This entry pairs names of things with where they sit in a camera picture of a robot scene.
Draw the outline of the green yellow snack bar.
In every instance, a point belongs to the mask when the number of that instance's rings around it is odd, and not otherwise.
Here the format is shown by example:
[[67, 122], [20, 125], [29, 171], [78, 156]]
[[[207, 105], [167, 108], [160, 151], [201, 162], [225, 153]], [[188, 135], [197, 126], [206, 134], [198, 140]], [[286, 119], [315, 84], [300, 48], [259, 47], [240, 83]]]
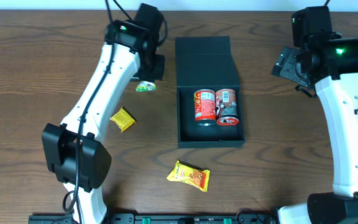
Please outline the green yellow snack bar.
[[136, 92], [154, 91], [156, 85], [153, 82], [141, 81], [135, 88]]

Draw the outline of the dark green box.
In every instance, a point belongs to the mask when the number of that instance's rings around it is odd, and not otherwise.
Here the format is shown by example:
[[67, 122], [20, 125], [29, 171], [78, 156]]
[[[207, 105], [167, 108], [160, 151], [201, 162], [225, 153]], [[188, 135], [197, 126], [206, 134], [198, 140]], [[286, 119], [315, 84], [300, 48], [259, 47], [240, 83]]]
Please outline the dark green box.
[[[241, 83], [231, 54], [230, 38], [177, 37], [177, 130], [179, 148], [241, 147], [245, 127]], [[201, 125], [195, 120], [194, 93], [200, 89], [236, 92], [239, 123]]]

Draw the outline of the small yellow snack packet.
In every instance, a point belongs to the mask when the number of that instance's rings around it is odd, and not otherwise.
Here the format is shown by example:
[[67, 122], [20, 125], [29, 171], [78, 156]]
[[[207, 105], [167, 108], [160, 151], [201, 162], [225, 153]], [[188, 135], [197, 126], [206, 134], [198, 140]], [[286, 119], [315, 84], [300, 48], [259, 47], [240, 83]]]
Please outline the small yellow snack packet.
[[137, 123], [135, 118], [124, 107], [121, 107], [109, 120], [113, 121], [122, 133]]

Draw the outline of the red Pringles can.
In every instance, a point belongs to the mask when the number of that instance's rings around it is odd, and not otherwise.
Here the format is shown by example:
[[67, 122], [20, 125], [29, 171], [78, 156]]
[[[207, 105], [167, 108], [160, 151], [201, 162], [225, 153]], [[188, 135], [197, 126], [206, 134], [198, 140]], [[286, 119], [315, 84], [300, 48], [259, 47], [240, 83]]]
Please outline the red Pringles can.
[[215, 92], [200, 89], [194, 92], [195, 122], [200, 126], [211, 126], [216, 123]]
[[216, 97], [216, 122], [220, 126], [235, 126], [239, 123], [237, 115], [236, 91], [224, 88], [218, 90]]

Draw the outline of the orange yellow snack bag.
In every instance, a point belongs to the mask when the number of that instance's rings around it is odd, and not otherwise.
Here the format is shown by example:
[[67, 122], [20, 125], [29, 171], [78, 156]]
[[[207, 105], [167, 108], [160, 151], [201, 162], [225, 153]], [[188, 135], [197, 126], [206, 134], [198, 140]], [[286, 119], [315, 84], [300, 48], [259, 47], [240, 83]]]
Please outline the orange yellow snack bag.
[[211, 172], [208, 169], [196, 169], [180, 161], [176, 161], [173, 170], [167, 176], [167, 180], [171, 182], [182, 182], [191, 185], [202, 192], [207, 192], [210, 173]]

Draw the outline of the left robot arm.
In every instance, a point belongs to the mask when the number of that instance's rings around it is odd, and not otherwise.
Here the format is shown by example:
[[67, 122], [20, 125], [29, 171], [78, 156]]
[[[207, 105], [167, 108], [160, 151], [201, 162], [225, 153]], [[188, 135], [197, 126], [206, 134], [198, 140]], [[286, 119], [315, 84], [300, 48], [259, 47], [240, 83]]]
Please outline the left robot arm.
[[60, 125], [47, 124], [42, 133], [47, 167], [67, 189], [62, 203], [77, 223], [102, 223], [107, 214], [102, 183], [111, 165], [103, 146], [109, 119], [133, 77], [163, 71], [164, 57], [156, 49], [166, 21], [116, 20], [106, 28], [96, 70], [74, 108]]

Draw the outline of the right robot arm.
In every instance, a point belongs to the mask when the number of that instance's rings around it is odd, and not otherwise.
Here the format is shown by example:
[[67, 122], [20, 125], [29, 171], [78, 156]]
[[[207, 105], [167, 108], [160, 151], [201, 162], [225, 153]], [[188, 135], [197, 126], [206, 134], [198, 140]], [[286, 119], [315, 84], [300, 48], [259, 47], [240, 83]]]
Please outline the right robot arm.
[[273, 75], [314, 90], [331, 143], [333, 191], [277, 210], [279, 223], [358, 223], [358, 39], [323, 37], [301, 49], [284, 47]]

